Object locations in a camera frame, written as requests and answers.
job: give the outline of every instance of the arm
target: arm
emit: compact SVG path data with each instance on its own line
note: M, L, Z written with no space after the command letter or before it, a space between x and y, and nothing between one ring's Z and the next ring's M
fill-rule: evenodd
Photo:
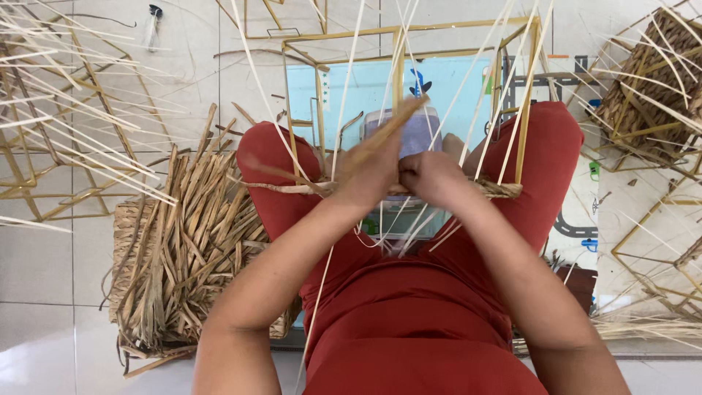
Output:
M193 394L280 393L268 328L314 265L397 179L399 138L400 133L390 137L338 192L277 238L219 296L198 346Z
M400 161L400 181L453 212L480 251L551 394L628 394L616 362L561 280L443 153Z

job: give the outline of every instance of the thigh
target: thigh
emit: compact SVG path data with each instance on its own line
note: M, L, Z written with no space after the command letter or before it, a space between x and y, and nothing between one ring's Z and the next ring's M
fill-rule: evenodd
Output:
M503 124L500 139L488 147L484 174L492 181L497 181L500 176L514 125L515 118ZM515 181L520 133L518 127L504 183ZM568 191L583 143L583 133L561 102L532 105L527 133L522 166L522 194L517 199L493 199L492 202L534 252L538 252L548 237ZM448 234L456 228L459 223L454 220L455 218L449 220L420 253L448 266L496 309L505 311L480 253L463 228L459 228L429 253L428 250L441 240L442 234Z
M285 128L281 128L281 130L289 141L288 131ZM310 177L310 180L318 180L321 176L321 170L312 148L304 138L297 136L295 137L295 145L300 166ZM253 161L291 173L294 171L294 163L275 126L270 122L261 122L255 125L241 138L237 152L241 175L247 183L269 183L276 186L295 184L280 176L252 169L250 164ZM277 239L322 201L318 195L280 193L266 188L249 188L249 193L271 240ZM349 231L334 245L329 269L326 273L322 301L353 272L370 261L380 258L379 248L368 248L364 243L366 245L373 244L365 233L361 232L359 235L355 235L353 231ZM300 290L305 311L314 308L327 258L328 255L317 263Z

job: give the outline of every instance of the person's right hand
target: person's right hand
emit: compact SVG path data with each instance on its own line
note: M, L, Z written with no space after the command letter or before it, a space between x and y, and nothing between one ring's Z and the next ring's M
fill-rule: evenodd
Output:
M426 203L453 211L476 192L446 153L425 151L399 161L399 182Z

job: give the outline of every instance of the red pants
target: red pants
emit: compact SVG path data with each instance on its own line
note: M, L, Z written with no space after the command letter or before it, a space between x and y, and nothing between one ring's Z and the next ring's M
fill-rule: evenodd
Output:
M484 172L496 181L502 169L507 152L510 135L514 127L514 118L503 124L501 138L489 146ZM561 204L568 190L578 160L583 134L577 122L568 113L563 103L544 102L531 107L528 139L524 154L522 194L514 200L494 199L492 202L500 209L505 218L517 229L535 252L542 248L551 226L561 209ZM310 146L304 139L295 137L298 161L305 173L313 181L320 176L319 163L312 154ZM505 170L504 182L515 180L517 145L519 136L515 137L514 146ZM249 129L239 144L239 168L248 183L271 183L274 185L293 185L292 181L271 176L246 166L246 156L255 156L269 166L293 171L293 163L287 153L273 124L262 122ZM268 235L275 240L314 208L321 198L317 195L291 195L274 192L264 188L249 190L256 209L263 221ZM438 232L441 235L453 219ZM373 244L364 233L359 237L368 245ZM459 229L446 239L438 248L429 252L438 238L428 242L415 257L405 257L402 262L421 261L431 266L440 267L466 284L482 301L489 306L490 314L498 320L489 320L496 332L509 342L511 327L506 310L485 268L482 258L464 229ZM322 274L327 257L324 257L311 272L300 290L305 310L305 328L308 328L312 310L319 291ZM363 268L381 263L383 266L399 264L398 259L383 259L379 247L365 247L358 237L349 230L335 245L326 275L326 282L318 310L318 322L323 322L325 315L333 312L324 309L332 295L349 279ZM318 339L325 328L315 325L314 338Z

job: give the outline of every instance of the hand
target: hand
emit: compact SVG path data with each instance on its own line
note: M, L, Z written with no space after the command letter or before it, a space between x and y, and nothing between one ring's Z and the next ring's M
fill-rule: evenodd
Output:
M402 130L393 132L379 148L370 148L372 142L366 140L356 145L344 155L343 164L337 167L339 181L342 183L337 192L344 201L361 205L367 209L375 207L387 194L393 183L397 182L397 161L402 139ZM360 163L354 158L363 155Z
M449 211L477 193L449 155L425 151L399 161L399 182L434 207Z

